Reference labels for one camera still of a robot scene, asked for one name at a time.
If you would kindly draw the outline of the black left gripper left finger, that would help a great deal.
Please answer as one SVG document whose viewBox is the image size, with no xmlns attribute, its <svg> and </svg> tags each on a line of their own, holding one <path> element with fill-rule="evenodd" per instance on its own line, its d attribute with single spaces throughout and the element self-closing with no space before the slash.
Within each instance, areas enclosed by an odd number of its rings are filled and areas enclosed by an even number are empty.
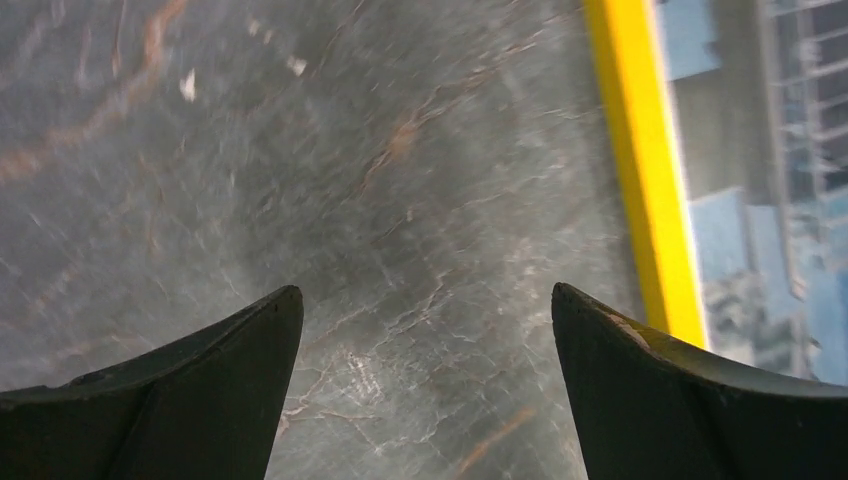
<svg viewBox="0 0 848 480">
<path fill-rule="evenodd" d="M 1 396 L 5 479 L 260 479 L 304 319 L 282 287 L 131 360 Z"/>
</svg>

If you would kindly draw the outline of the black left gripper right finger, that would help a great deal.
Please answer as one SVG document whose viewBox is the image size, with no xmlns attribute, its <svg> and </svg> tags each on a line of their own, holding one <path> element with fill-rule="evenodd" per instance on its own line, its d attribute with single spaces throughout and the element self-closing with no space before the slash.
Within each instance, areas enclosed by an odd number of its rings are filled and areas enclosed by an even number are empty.
<svg viewBox="0 0 848 480">
<path fill-rule="evenodd" d="M 554 286 L 553 333 L 592 479 L 843 479 L 847 390 L 738 363 Z"/>
</svg>

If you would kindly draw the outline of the building and sky photo print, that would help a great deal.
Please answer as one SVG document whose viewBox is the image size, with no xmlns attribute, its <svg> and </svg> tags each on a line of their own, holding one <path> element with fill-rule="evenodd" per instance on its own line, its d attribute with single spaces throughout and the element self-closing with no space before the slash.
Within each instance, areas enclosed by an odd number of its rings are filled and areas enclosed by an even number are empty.
<svg viewBox="0 0 848 480">
<path fill-rule="evenodd" d="M 847 5 L 658 1 L 709 349 L 847 381 Z"/>
</svg>

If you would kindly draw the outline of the yellow wooden picture frame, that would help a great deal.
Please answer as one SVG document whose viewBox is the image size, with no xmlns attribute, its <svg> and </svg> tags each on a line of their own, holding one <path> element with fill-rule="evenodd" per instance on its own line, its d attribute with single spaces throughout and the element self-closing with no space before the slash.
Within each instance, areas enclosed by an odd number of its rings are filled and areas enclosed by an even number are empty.
<svg viewBox="0 0 848 480">
<path fill-rule="evenodd" d="M 647 321 L 708 349 L 654 4 L 584 8 Z"/>
</svg>

